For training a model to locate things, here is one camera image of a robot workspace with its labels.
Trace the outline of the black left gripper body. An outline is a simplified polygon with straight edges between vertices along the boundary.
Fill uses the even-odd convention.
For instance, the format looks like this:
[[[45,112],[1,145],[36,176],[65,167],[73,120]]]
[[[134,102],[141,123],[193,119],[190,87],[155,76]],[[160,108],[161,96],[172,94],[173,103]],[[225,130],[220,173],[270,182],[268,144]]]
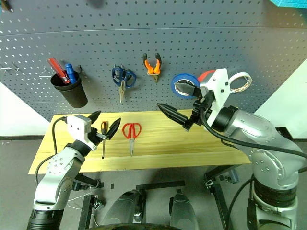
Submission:
[[[98,133],[98,130],[96,128],[92,127],[91,132],[90,132],[90,141],[95,146],[98,146],[103,140],[106,140],[106,135]]]

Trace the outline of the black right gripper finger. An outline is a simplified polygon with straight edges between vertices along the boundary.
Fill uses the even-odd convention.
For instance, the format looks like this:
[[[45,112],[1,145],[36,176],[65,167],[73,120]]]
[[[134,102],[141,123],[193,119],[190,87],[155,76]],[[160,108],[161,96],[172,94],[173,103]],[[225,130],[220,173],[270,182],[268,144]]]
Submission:
[[[175,90],[181,96],[194,96],[196,97],[196,89],[197,87],[193,84],[187,82],[176,82]]]
[[[164,103],[157,103],[158,108],[160,111],[166,115],[169,119],[177,122],[180,125],[183,125],[187,122],[188,118],[179,113],[178,110],[170,105],[164,104]]]

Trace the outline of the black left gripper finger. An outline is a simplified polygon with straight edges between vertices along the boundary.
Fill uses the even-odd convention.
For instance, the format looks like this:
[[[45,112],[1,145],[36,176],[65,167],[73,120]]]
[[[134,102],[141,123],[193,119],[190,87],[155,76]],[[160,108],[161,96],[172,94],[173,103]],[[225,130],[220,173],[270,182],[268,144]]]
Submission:
[[[120,126],[120,122],[121,122],[121,118],[118,118],[111,124],[111,126],[109,127],[109,130],[106,133],[107,139],[109,140],[112,139],[112,137],[115,135],[115,133],[117,132]]]
[[[88,118],[91,120],[91,124],[93,124],[98,119],[100,114],[101,114],[101,111],[98,110],[98,111],[95,111],[88,116]]]

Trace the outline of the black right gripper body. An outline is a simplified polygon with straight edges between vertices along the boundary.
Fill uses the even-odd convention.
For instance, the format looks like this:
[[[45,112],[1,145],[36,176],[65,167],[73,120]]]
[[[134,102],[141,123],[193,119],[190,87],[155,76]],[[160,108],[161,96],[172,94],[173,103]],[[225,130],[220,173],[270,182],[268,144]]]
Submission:
[[[196,89],[196,97],[197,100],[194,102],[192,114],[190,118],[187,120],[185,124],[183,124],[183,128],[187,131],[190,130],[193,124],[197,124],[199,126],[203,125],[202,120],[206,118],[206,110],[210,109],[213,101],[215,100],[213,90],[209,90],[204,96],[201,93],[200,88]]]

